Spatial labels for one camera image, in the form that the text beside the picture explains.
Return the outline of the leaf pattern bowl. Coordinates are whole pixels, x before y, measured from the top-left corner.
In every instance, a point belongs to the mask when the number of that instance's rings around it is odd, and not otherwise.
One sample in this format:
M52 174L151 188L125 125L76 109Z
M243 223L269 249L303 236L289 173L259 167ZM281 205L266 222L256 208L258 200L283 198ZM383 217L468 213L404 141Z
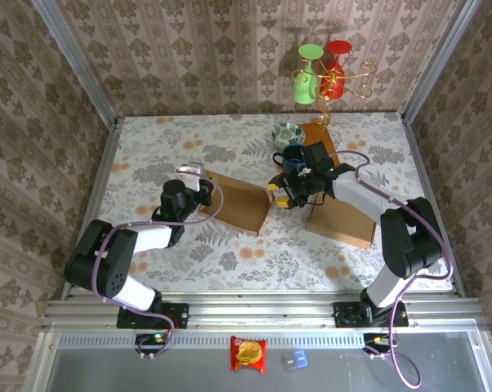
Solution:
M275 147L282 150L292 144L303 145L306 140L306 133L297 124L282 122L274 125L271 132L271 139Z

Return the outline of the red snack packet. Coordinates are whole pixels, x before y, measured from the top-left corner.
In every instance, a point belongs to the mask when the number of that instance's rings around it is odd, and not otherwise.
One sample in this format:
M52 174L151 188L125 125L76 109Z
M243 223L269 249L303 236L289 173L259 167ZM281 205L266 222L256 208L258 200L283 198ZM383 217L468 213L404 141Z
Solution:
M266 372L266 340L251 340L237 336L230 338L230 370L251 368L262 375Z

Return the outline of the floral tablecloth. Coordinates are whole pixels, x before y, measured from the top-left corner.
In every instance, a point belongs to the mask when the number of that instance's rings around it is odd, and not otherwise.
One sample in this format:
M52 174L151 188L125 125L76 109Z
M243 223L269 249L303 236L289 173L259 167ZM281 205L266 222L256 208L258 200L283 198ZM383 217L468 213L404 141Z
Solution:
M314 121L309 114L125 118L99 217L113 224L148 219L163 183L192 161L265 187L278 171L274 125ZM405 198L423 194L398 114L335 114L329 134L343 162L370 158L366 180ZM360 249L310 233L310 214L309 207L272 207L257 236L194 214L175 247L135 255L131 276L162 292L359 291L373 282L383 267L380 241Z

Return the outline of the red plastic wine glass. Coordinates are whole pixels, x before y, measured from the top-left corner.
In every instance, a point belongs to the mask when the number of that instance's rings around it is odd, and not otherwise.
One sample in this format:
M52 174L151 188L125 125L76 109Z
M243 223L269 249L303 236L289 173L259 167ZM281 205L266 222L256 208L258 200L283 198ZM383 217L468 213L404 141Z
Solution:
M333 63L324 71L319 93L325 100L337 100L344 94L346 83L340 60L342 56L350 55L352 45L348 41L333 40L326 45L326 49L333 56Z

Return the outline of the aluminium frame post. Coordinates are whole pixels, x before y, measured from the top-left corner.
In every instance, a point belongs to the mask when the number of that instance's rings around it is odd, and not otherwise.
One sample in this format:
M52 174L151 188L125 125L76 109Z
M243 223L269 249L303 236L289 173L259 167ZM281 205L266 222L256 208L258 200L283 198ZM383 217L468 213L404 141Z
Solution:
M33 4L56 40L62 54L69 62L98 115L108 128L112 128L118 117L101 86L100 79L95 75L94 69L88 61L86 51L80 47L79 40L75 37L55 0L33 0Z
M409 99L400 112L403 123L411 124L417 116L480 3L481 0L457 1L424 70L421 72Z

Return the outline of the green plastic wine glass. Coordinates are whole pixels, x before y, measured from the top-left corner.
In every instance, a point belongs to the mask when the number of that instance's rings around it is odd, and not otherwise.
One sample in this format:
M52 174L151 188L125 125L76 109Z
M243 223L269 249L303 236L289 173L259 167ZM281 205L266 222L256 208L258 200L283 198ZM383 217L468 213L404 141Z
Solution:
M320 60L324 49L319 45L307 43L298 48L298 54L302 58L303 68L292 72L293 99L300 105L310 105L317 97L319 78L313 70L313 61Z

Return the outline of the aluminium extrusion rail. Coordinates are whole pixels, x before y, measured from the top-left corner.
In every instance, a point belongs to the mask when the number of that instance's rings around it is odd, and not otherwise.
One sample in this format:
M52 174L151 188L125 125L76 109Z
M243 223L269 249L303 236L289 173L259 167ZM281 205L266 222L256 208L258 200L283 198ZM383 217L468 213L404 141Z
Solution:
M201 332L316 332L334 327L333 303L358 301L354 292L214 291L165 292L166 302L189 306L188 328ZM487 327L480 302L453 292L412 292L403 298L409 331L444 330L452 325ZM118 307L73 288L61 301L50 301L43 331L107 332L114 330Z

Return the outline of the brown cardboard box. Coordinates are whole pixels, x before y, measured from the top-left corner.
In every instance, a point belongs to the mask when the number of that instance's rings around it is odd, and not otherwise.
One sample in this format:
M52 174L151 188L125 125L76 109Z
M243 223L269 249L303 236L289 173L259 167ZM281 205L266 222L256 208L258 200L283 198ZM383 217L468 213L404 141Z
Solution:
M273 193L216 172L206 171L205 175L221 187L224 195L223 206L214 218L245 233L259 235L274 201Z
M319 193L306 230L361 249L373 244L376 224L352 205Z

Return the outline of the dark blue mug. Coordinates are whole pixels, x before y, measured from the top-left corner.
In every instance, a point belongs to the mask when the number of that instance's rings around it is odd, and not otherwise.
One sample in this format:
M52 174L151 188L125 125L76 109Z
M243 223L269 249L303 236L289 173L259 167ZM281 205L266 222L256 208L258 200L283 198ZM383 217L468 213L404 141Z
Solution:
M287 145L281 152L273 153L272 160L284 173L289 174L292 171L299 173L306 167L303 149L304 146L300 144Z

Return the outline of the brown wooden board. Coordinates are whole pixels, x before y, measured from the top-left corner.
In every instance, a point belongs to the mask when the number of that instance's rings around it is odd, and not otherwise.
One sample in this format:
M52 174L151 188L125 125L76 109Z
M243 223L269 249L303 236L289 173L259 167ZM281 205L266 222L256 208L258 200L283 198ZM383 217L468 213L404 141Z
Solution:
M313 145L317 142L323 142L324 147L329 154L336 151L333 141L329 135L328 129L318 122L310 122L306 124L301 124L300 127L304 130L306 139L304 141L304 146Z

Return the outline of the small black circuit board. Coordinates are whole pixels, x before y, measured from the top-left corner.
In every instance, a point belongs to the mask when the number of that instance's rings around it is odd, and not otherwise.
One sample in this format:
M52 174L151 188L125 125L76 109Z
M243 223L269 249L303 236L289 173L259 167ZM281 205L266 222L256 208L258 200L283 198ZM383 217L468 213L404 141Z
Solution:
M396 348L397 339L394 334L388 333L365 333L363 351L371 360L385 359L391 355L391 349Z
M172 338L172 332L137 334L135 339L135 351L140 359L156 359L172 343Z

